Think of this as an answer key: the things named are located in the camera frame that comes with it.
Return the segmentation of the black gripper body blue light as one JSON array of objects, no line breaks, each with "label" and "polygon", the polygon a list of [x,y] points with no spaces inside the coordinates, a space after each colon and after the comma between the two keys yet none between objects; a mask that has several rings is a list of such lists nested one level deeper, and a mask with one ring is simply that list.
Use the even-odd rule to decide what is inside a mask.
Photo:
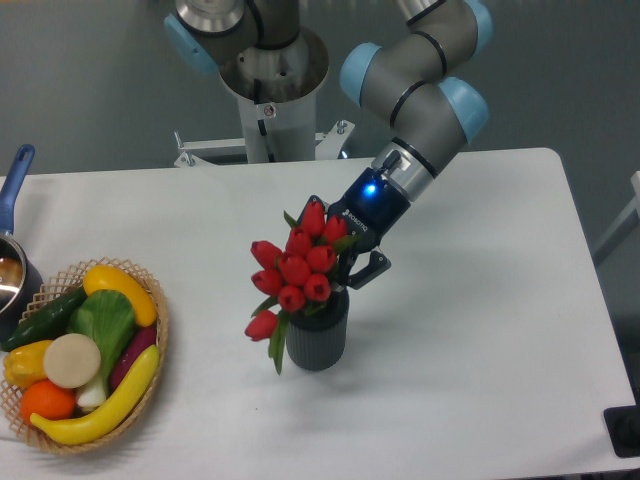
[{"label": "black gripper body blue light", "polygon": [[394,186],[372,168],[366,168],[344,195],[329,206],[328,215],[346,222],[347,231],[358,236],[353,251],[362,254],[378,247],[409,207],[410,202]]}]

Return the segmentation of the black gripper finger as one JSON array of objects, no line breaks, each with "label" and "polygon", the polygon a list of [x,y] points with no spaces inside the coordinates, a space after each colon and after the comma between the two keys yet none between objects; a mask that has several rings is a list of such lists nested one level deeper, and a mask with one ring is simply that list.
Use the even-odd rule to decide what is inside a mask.
[{"label": "black gripper finger", "polygon": [[327,218],[327,212],[329,209],[330,204],[324,200],[322,200],[319,196],[317,195],[311,195],[306,201],[304,206],[302,207],[300,214],[298,216],[299,220],[302,220],[304,218],[305,212],[307,210],[307,207],[310,206],[313,202],[319,203],[322,208],[323,208],[323,212],[324,212],[324,218]]},{"label": "black gripper finger", "polygon": [[333,281],[333,290],[341,292],[347,288],[359,290],[390,269],[390,260],[379,250],[368,253],[366,264],[355,273],[352,272],[360,254],[350,253],[338,262],[337,277]]}]

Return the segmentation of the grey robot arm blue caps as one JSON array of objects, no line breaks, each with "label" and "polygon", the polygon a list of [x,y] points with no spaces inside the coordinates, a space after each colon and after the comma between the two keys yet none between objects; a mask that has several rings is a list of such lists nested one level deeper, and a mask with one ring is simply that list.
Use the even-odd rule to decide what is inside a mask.
[{"label": "grey robot arm blue caps", "polygon": [[[478,1],[402,1],[407,36],[355,47],[339,75],[344,94],[384,121],[391,141],[328,211],[358,236],[334,286],[358,289],[388,269],[382,237],[488,119],[482,96],[452,71],[490,40]],[[235,96],[252,163],[316,155],[316,95],[328,52],[300,22],[296,1],[178,1],[165,33],[195,70],[216,73]]]}]

